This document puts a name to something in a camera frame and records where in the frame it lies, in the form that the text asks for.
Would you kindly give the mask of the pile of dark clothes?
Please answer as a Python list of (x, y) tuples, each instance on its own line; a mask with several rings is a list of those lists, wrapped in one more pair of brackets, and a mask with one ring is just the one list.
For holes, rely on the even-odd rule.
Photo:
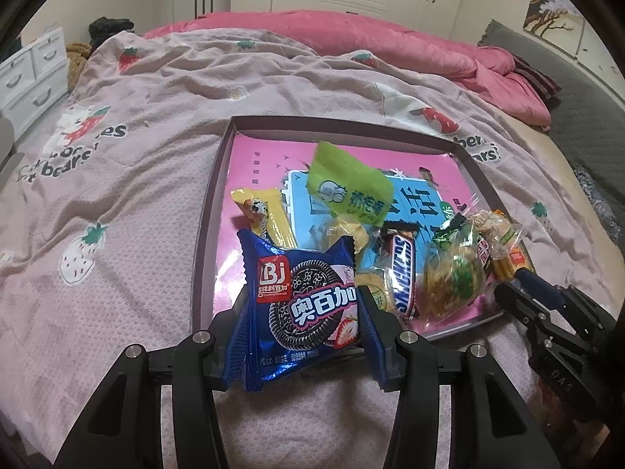
[(90, 46), (95, 50), (111, 36), (124, 31), (134, 31), (134, 23), (128, 18), (97, 18), (88, 27)]

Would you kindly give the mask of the pink Chinese workbook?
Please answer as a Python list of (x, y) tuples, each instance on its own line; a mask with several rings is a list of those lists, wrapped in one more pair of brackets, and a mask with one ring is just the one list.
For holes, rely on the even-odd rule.
[[(214, 164), (207, 208), (210, 211), (204, 285), (195, 305), (197, 321), (208, 324), (214, 315), (232, 307), (245, 284), (241, 245), (236, 233), (247, 224), (231, 198), (237, 188), (277, 188), (298, 245), (312, 249), (321, 242), (329, 208), (308, 194), (307, 168), (316, 145), (292, 130), (246, 132), (229, 130)], [(395, 188), (388, 217), (393, 221), (417, 221), (430, 229), (478, 196), (484, 206), (498, 208), (496, 195), (484, 194), (479, 170), (466, 170), (457, 152), (441, 146), (421, 147), (407, 143), (390, 149), (375, 147), (371, 140), (353, 144), (347, 151), (371, 167), (383, 170)]]

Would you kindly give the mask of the tree wall painting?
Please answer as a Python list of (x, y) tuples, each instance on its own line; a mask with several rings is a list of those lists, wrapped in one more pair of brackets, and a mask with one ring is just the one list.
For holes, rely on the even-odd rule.
[(570, 0), (530, 0), (523, 29), (576, 57), (585, 18)]

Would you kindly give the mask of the grey quilted headboard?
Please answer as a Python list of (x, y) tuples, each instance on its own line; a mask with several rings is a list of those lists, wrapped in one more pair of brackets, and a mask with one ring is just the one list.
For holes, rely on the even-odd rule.
[(491, 21), (482, 46), (506, 49), (554, 79), (561, 92), (546, 105), (550, 136), (573, 170), (590, 173), (622, 228), (624, 241), (624, 110), (571, 61), (498, 21)]

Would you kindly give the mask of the round green-label pastry pack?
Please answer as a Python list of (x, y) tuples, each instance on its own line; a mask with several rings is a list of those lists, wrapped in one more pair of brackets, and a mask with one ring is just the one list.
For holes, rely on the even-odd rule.
[(358, 270), (355, 274), (355, 284), (368, 287), (379, 310), (391, 312), (393, 315), (398, 314), (390, 268), (373, 267)]

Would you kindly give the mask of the orange cracker pack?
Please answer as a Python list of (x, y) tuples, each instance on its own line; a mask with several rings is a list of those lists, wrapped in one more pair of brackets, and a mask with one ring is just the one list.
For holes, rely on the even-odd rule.
[(522, 227), (519, 224), (514, 224), (498, 209), (479, 211), (473, 215), (473, 224), (488, 243), (494, 272), (499, 281), (513, 279), (519, 269), (534, 271), (522, 241)]

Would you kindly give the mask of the green-topped clear snack bag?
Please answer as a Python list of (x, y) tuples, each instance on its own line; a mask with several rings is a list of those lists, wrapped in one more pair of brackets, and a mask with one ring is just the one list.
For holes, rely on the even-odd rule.
[(323, 229), (326, 246), (352, 236), (356, 254), (368, 246), (372, 227), (384, 223), (394, 195), (393, 184), (383, 172), (324, 141), (314, 150), (306, 188), (332, 215)]

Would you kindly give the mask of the Snickers chocolate bar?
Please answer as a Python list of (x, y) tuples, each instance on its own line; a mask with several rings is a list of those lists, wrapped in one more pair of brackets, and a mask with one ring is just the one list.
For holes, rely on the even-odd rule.
[(405, 320), (418, 317), (417, 245), (414, 229), (414, 224), (386, 222), (380, 232), (381, 248), (389, 260), (394, 306)]

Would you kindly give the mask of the blue floral fabric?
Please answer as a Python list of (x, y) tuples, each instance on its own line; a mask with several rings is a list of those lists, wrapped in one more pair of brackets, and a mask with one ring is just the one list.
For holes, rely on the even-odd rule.
[(573, 170), (573, 173), (593, 207), (595, 214), (598, 215), (598, 220), (606, 231), (608, 237), (612, 242), (618, 245), (619, 239), (622, 235), (622, 228), (619, 221), (616, 219), (616, 214), (613, 212), (608, 200), (600, 192), (590, 173), (588, 173), (583, 167), (576, 167)]

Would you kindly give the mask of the dark striped pillow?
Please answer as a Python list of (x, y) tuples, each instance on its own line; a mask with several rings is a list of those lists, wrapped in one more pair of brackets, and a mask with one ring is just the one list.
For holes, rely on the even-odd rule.
[(533, 68), (523, 58), (514, 55), (514, 61), (514, 72), (523, 77), (545, 103), (561, 92), (561, 86), (554, 79)]

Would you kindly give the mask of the clear pack seaweed pastry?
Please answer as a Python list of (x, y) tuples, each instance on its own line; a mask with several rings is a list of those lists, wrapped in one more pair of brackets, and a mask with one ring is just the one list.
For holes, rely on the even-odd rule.
[(428, 244), (421, 287), (421, 315), (429, 323), (451, 317), (485, 291), (490, 273), (488, 243), (467, 218), (467, 224), (448, 249), (438, 249), (432, 242)]

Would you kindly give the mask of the white drawer cabinet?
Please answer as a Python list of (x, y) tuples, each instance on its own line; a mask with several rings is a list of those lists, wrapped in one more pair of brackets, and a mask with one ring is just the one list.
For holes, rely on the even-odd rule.
[(62, 28), (49, 31), (1, 64), (1, 116), (17, 142), (68, 92), (68, 57)]

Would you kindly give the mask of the clear pack red candy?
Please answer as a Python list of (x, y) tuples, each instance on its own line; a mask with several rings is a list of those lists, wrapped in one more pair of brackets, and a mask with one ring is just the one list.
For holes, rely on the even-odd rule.
[(469, 217), (475, 229), (488, 242), (491, 248), (491, 257), (496, 260), (509, 255), (509, 250), (518, 240), (519, 230), (507, 216), (495, 209), (485, 211), (481, 209)]

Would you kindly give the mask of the brown knitted item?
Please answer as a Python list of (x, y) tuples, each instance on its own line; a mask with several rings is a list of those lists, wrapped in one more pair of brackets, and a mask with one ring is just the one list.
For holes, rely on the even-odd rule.
[(66, 53), (69, 62), (68, 90), (72, 91), (92, 54), (92, 47), (89, 43), (80, 43), (79, 41), (76, 43), (68, 43)]

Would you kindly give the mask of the blue Oreo-style cookie pack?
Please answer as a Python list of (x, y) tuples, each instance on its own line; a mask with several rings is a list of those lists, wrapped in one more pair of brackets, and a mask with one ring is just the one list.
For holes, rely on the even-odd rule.
[(326, 251), (281, 249), (248, 229), (237, 232), (248, 300), (243, 384), (265, 384), (308, 369), (359, 339), (355, 242)]

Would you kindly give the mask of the black green pea snack bag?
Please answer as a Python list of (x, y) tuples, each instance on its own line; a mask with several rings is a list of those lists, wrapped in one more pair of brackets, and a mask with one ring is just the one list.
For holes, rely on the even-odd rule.
[(438, 229), (434, 230), (432, 243), (438, 249), (448, 249), (459, 236), (463, 227), (467, 224), (467, 218), (461, 213), (446, 220)]

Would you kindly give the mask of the pink duvet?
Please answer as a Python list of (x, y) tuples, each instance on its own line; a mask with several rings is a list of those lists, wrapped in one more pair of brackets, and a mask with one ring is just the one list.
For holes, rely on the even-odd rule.
[(162, 25), (143, 36), (215, 29), (268, 31), (321, 55), (368, 51), (393, 67), (443, 76), (525, 124), (548, 127), (552, 123), (538, 91), (515, 72), (511, 52), (458, 43), (372, 17), (313, 10), (218, 12)]

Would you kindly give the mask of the yellow Alpenliebe candy pack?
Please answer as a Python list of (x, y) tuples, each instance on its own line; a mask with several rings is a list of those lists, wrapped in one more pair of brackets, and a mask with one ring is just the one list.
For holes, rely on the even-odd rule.
[(282, 201), (282, 193), (277, 188), (252, 190), (237, 188), (231, 198), (251, 224), (251, 231), (259, 237), (283, 249), (295, 249), (293, 235)]

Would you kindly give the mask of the pink strawberry print bedsheet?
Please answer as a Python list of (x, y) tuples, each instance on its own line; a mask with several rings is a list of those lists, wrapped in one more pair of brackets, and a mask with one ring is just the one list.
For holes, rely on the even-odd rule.
[(417, 108), (481, 142), (480, 169), (548, 281), (612, 312), (623, 303), (590, 212), (521, 122), (442, 76), (357, 50), (320, 54), (257, 30), (143, 38), (123, 33), (88, 61), (64, 115), (104, 109), (76, 143), (53, 128), (1, 194), (1, 410), (54, 460), (88, 398), (128, 344), (180, 342), (191, 329), (204, 197), (235, 115), (306, 115), (434, 133)]

